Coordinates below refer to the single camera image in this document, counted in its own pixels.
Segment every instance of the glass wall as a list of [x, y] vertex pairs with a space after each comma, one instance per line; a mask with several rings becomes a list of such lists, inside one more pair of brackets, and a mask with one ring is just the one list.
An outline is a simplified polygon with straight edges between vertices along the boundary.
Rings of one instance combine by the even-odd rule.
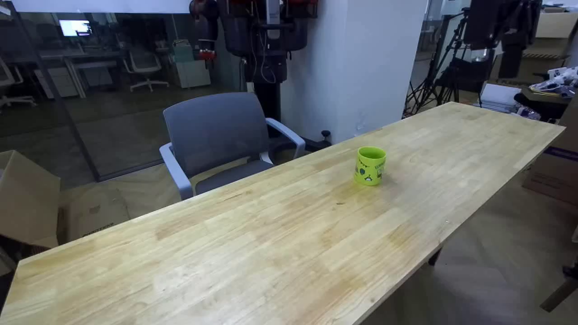
[[217, 61], [199, 60], [199, 29], [190, 15], [20, 18], [33, 47], [17, 22], [0, 20], [0, 58], [22, 74], [19, 85], [2, 90], [31, 96], [37, 105], [2, 107], [0, 150], [20, 150], [66, 184], [93, 181], [91, 164], [102, 179], [159, 164], [159, 146], [168, 143], [165, 108], [244, 89], [241, 60], [226, 52], [223, 40]]

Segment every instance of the monitor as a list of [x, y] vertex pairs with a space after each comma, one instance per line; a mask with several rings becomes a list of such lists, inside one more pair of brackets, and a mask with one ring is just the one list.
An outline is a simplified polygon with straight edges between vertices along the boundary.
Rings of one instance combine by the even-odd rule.
[[93, 31], [89, 20], [60, 20], [60, 27], [66, 38], [91, 36]]

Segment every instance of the wooden table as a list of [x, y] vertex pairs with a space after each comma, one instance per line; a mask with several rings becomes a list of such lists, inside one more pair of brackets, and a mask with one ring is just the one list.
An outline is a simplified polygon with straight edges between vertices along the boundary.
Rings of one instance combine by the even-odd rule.
[[24, 260], [0, 323], [358, 323], [560, 132], [434, 108]]

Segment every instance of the green mug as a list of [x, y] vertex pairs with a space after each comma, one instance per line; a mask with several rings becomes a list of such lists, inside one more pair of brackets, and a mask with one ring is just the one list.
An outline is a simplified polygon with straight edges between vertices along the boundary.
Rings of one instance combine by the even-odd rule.
[[358, 150], [356, 182], [380, 186], [387, 155], [382, 148], [364, 146]]

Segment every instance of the white pillar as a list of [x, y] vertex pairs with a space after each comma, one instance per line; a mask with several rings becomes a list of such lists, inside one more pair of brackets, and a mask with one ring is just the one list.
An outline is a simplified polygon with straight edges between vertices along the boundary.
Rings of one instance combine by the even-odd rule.
[[309, 45], [290, 61], [284, 121], [346, 141], [401, 119], [427, 0], [320, 2]]

